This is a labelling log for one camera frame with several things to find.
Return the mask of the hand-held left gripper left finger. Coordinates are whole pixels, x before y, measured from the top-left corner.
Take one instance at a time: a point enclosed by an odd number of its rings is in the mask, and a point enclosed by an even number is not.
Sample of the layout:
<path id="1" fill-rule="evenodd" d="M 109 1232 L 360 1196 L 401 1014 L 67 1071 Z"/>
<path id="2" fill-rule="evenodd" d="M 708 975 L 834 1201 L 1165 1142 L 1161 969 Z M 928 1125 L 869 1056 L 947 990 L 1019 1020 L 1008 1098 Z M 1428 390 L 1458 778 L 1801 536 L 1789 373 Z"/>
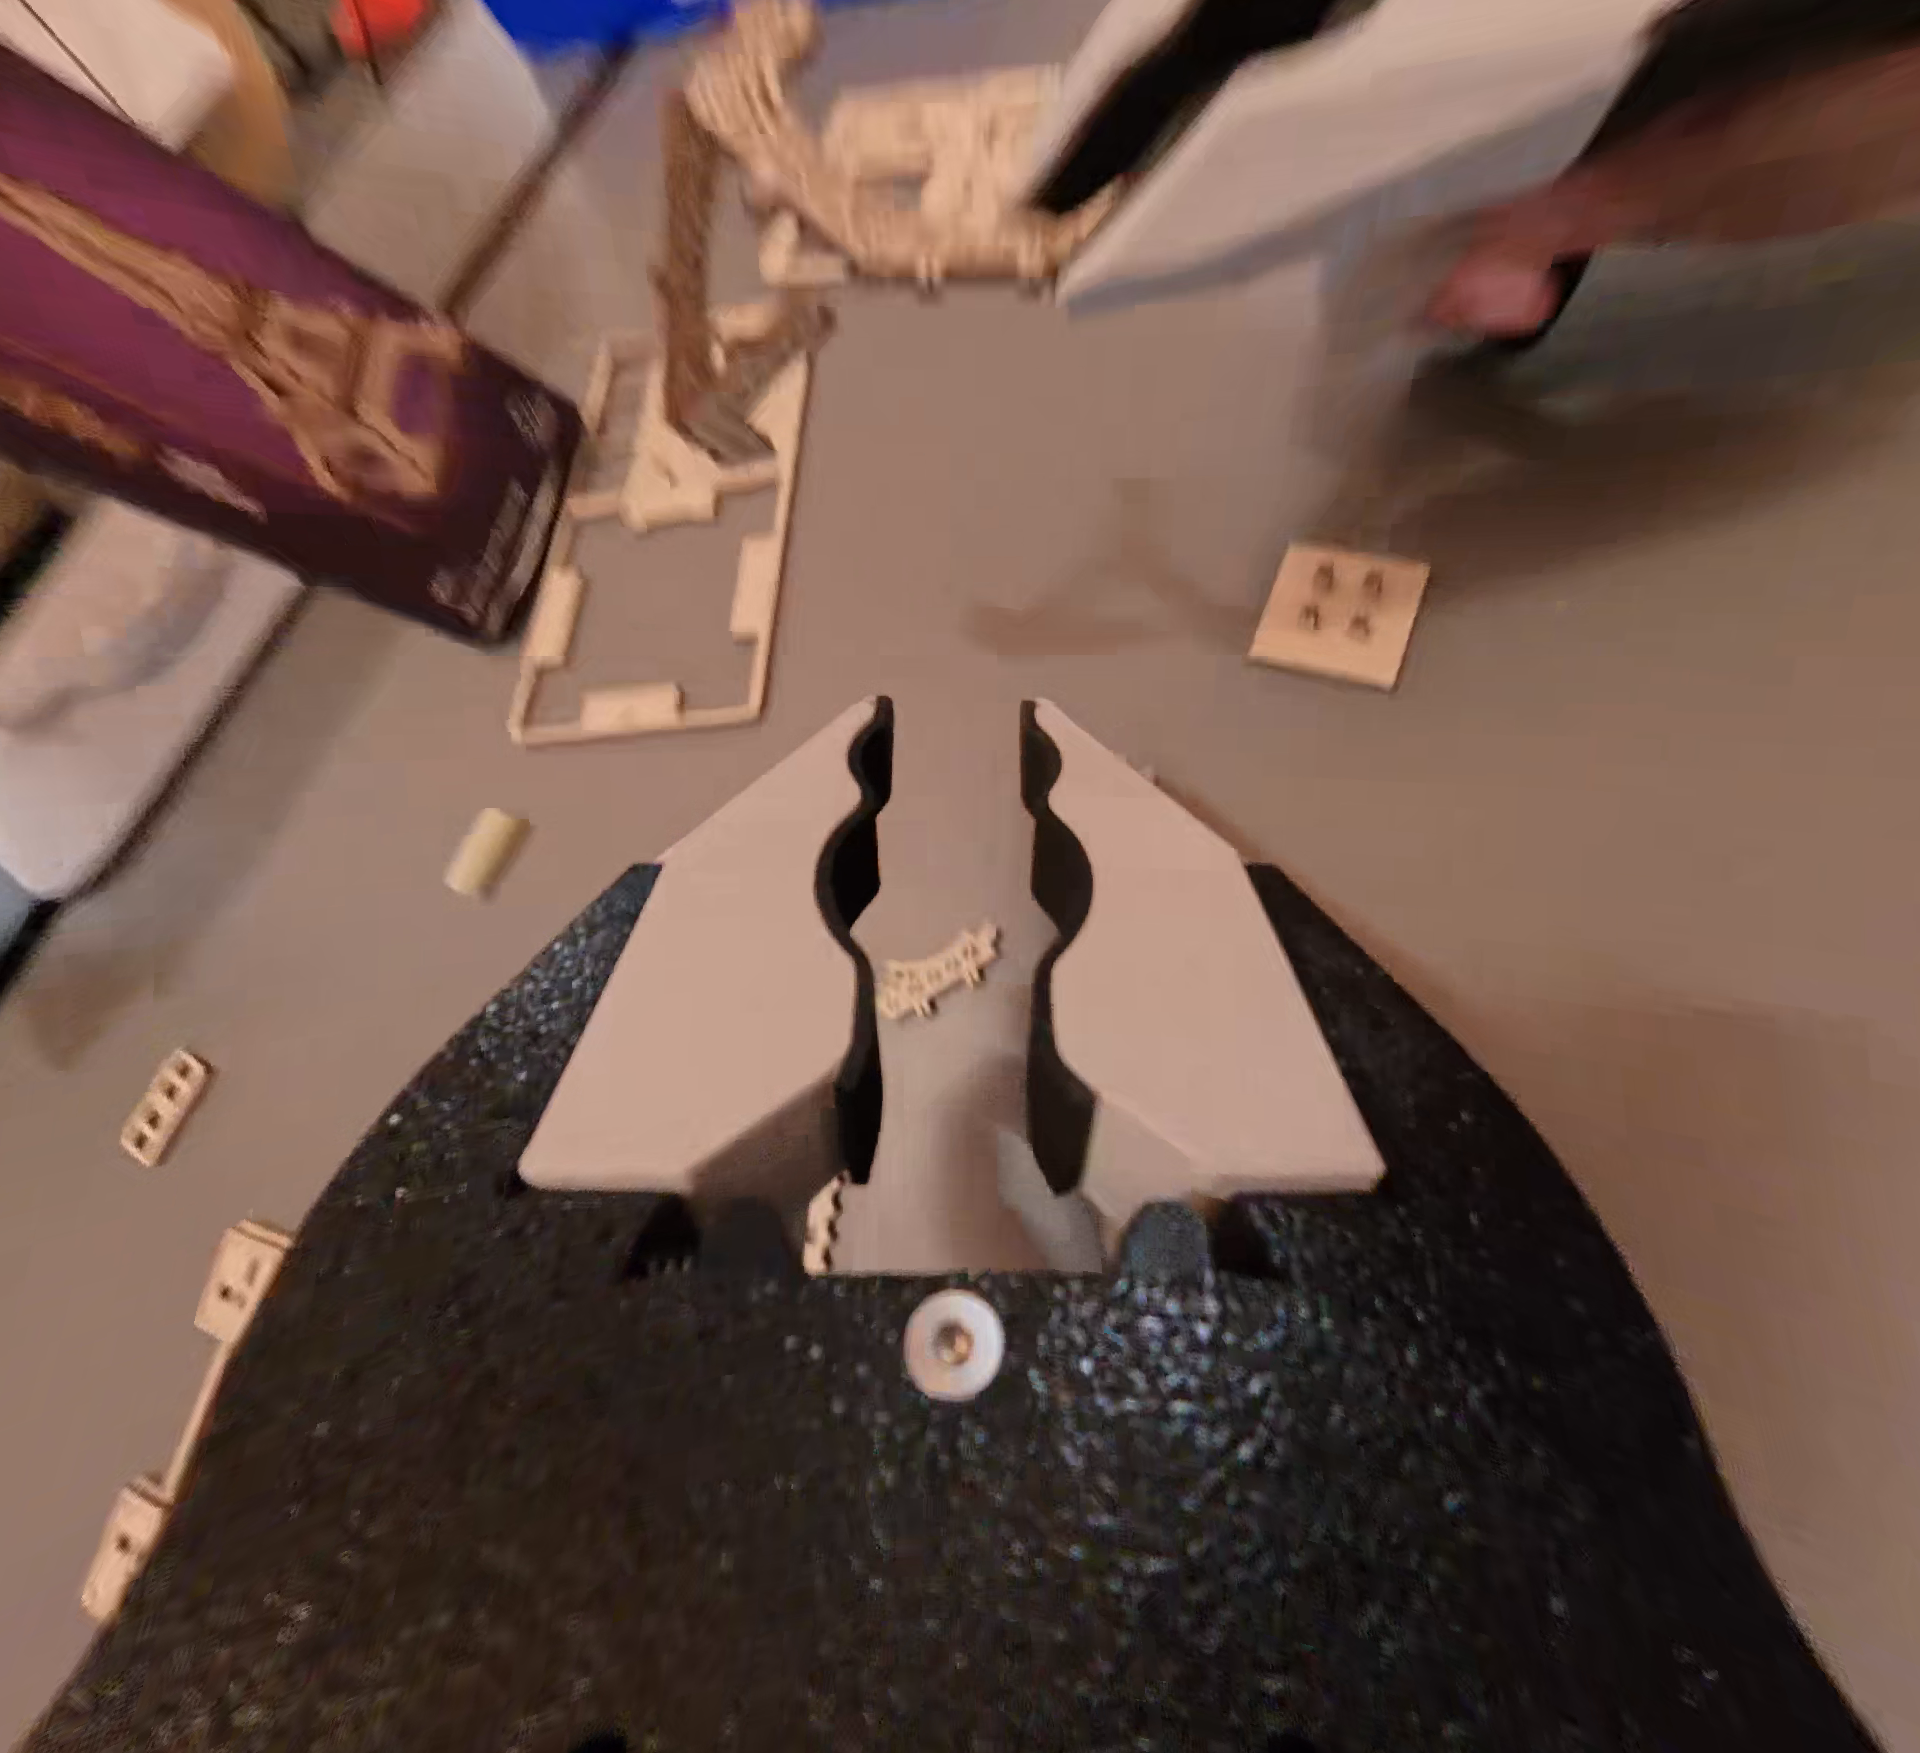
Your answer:
<path id="1" fill-rule="evenodd" d="M 652 884 L 517 1178 L 652 1201 L 641 1261 L 806 1275 L 809 1207 L 866 1181 L 884 1119 L 878 898 L 896 706 L 868 696 L 650 865 Z"/>

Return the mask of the purple puzzle box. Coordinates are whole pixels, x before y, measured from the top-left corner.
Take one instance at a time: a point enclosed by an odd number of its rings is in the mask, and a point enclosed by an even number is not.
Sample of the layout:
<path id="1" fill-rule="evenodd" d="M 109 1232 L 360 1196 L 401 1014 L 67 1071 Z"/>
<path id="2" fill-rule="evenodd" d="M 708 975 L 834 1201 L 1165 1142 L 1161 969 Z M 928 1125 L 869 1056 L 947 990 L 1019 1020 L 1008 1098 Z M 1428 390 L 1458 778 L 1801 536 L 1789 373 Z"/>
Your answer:
<path id="1" fill-rule="evenodd" d="M 542 378 L 4 50 L 4 459 L 498 646 L 583 436 Z"/>

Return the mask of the grey desk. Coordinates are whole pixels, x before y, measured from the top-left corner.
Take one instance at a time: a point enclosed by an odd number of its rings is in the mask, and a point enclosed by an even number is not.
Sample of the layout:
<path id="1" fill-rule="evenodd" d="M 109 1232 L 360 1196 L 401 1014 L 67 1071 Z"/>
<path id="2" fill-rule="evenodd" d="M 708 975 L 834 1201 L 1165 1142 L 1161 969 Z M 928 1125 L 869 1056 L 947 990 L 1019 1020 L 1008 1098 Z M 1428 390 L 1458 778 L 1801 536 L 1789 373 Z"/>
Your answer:
<path id="1" fill-rule="evenodd" d="M 1063 316 L 854 297 L 758 727 L 525 754 L 508 658 L 315 595 L 4 999 L 4 1749 L 93 1644 L 113 1492 L 203 1362 L 228 1223 L 372 1118 L 626 867 L 866 691 L 878 950 L 1042 944 L 1044 696 L 1285 867 L 1499 1077 L 1668 1327 L 1838 1679 L 1917 1749 L 1917 222 L 1597 267 L 1521 388 L 1300 440 L 1313 265 Z M 1288 544 L 1428 562 L 1394 691 L 1248 659 Z M 498 807 L 488 901 L 441 874 Z M 168 1159 L 157 1064 L 213 1079 Z"/>

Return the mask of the person's right hand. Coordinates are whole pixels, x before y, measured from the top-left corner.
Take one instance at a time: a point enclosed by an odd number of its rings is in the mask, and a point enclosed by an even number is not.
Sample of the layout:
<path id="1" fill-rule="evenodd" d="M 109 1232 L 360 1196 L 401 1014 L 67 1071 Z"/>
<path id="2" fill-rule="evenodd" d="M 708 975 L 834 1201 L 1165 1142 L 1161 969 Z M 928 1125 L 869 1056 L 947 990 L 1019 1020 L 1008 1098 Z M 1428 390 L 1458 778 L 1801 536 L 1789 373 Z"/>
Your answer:
<path id="1" fill-rule="evenodd" d="M 1918 197 L 1918 50 L 1795 73 L 1665 116 L 1486 211 L 1428 323 L 1518 341 L 1556 267 L 1610 247 L 1737 246 L 1897 220 Z"/>

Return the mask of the narrow wooden parts sheet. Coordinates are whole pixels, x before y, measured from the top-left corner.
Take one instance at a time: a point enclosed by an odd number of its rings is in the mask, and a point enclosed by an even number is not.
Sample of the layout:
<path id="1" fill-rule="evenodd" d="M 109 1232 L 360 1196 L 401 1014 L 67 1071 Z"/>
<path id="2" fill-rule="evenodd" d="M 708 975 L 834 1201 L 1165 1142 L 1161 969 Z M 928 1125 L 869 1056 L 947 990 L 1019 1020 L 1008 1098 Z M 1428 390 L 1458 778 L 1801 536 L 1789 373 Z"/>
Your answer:
<path id="1" fill-rule="evenodd" d="M 750 174 L 762 282 L 932 294 L 1008 279 L 1044 293 L 1122 196 L 1109 183 L 1069 214 L 1026 196 L 1028 152 L 1062 82 L 1041 63 L 869 84 L 841 93 L 823 127 L 788 121 L 772 162 Z"/>

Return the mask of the cream foam block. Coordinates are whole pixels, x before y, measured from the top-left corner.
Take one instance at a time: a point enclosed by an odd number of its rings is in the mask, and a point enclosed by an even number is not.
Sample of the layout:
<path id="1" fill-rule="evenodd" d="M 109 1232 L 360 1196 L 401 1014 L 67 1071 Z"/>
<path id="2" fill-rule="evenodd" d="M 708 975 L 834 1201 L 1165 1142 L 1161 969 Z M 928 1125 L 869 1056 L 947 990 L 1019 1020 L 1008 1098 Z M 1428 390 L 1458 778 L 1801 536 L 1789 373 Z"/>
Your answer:
<path id="1" fill-rule="evenodd" d="M 498 807 L 483 809 L 448 859 L 444 890 L 469 901 L 488 901 L 512 870 L 528 833 L 527 816 Z"/>

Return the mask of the square wooden plate with holes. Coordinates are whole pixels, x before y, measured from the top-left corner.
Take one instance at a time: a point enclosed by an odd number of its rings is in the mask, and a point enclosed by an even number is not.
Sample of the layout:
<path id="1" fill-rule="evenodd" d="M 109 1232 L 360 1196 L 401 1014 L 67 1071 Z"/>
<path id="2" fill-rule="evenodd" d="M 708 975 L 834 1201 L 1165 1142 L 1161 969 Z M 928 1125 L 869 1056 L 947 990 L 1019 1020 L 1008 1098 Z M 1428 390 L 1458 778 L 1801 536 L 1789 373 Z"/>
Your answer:
<path id="1" fill-rule="evenodd" d="M 1281 558 L 1248 659 L 1394 691 L 1428 579 L 1423 560 L 1298 541 Z"/>

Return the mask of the small wooden lattice arch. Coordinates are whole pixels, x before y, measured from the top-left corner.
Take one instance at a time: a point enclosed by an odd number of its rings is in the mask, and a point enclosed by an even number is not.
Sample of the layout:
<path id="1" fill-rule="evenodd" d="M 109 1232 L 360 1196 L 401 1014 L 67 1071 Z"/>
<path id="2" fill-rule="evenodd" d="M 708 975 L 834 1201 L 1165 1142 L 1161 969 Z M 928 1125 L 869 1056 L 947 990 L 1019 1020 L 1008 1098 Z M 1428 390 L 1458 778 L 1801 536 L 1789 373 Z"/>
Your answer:
<path id="1" fill-rule="evenodd" d="M 878 1016 L 889 1022 L 932 1018 L 954 990 L 977 990 L 999 951 L 999 925 L 982 922 L 960 930 L 932 953 L 886 957 L 875 969 Z"/>

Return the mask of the small wooden strip with holes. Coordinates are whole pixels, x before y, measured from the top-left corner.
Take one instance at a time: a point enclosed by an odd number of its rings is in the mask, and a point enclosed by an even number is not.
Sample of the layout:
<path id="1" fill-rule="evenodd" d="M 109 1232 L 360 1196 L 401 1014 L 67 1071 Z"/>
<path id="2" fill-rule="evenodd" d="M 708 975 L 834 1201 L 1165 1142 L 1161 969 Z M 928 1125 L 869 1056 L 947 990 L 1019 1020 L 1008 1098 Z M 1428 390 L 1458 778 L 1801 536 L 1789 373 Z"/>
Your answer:
<path id="1" fill-rule="evenodd" d="M 119 1131 L 123 1153 L 143 1167 L 163 1164 L 212 1079 L 213 1068 L 201 1055 L 173 1049 L 153 1071 Z"/>

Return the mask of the thin wooden lattice panel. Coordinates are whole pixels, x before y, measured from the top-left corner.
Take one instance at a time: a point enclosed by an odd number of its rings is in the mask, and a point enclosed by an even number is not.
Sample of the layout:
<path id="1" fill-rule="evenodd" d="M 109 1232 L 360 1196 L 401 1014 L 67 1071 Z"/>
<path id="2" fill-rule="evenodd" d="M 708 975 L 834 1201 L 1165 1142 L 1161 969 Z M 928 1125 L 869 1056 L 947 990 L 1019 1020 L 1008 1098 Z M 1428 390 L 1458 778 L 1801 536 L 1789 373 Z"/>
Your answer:
<path id="1" fill-rule="evenodd" d="M 659 313 L 661 420 L 717 466 L 755 466 L 772 455 L 739 394 L 714 364 L 708 313 L 711 230 L 725 152 L 684 89 L 659 109 L 661 232 L 653 263 Z"/>

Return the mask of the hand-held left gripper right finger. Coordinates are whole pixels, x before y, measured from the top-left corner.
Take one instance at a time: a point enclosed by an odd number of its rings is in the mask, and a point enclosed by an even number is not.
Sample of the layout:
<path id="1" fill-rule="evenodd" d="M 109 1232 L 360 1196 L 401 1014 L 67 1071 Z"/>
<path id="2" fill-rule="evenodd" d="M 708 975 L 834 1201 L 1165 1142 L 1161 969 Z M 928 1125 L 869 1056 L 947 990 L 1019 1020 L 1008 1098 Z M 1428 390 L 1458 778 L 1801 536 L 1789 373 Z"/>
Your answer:
<path id="1" fill-rule="evenodd" d="M 1021 1227 L 1102 1270 L 1149 1206 L 1367 1196 L 1384 1157 L 1244 855 L 1049 699 L 1021 706 L 1028 985 Z"/>

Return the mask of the curved wooden lattice leg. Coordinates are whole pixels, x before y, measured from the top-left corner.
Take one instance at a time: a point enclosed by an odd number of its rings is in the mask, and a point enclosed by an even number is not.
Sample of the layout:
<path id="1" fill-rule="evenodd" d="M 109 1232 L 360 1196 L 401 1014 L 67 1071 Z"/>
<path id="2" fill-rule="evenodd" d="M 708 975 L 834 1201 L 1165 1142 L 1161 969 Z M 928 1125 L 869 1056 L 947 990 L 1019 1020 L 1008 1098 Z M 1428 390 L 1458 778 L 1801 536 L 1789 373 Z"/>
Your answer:
<path id="1" fill-rule="evenodd" d="M 732 0 L 721 30 L 693 53 L 681 93 L 760 205 L 823 230 L 832 192 L 823 142 L 786 89 L 819 39 L 819 0 Z"/>

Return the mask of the wide wooden parts sheet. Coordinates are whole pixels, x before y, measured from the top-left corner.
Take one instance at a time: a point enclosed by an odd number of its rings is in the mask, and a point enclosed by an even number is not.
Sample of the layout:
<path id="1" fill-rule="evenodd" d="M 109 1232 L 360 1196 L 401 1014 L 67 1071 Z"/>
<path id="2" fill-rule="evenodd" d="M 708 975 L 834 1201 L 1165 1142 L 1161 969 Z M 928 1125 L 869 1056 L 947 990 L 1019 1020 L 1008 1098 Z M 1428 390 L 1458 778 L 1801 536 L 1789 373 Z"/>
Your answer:
<path id="1" fill-rule="evenodd" d="M 508 735 L 527 747 L 668 732 L 732 730 L 760 719 L 779 640 L 815 360 L 832 335 L 825 300 L 798 297 L 712 313 L 714 360 L 725 393 L 744 393 L 744 420 L 769 443 L 755 459 L 726 463 L 669 426 L 664 366 L 639 337 L 608 339 L 589 373 L 588 436 L 560 504 L 532 612 L 523 633 Z M 581 689 L 571 718 L 541 718 L 542 687 L 573 658 L 589 602 L 583 541 L 622 528 L 637 541 L 718 523 L 728 498 L 767 491 L 770 523 L 741 536 L 728 615 L 730 640 L 748 650 L 741 702 L 689 706 L 681 683 L 633 681 Z"/>

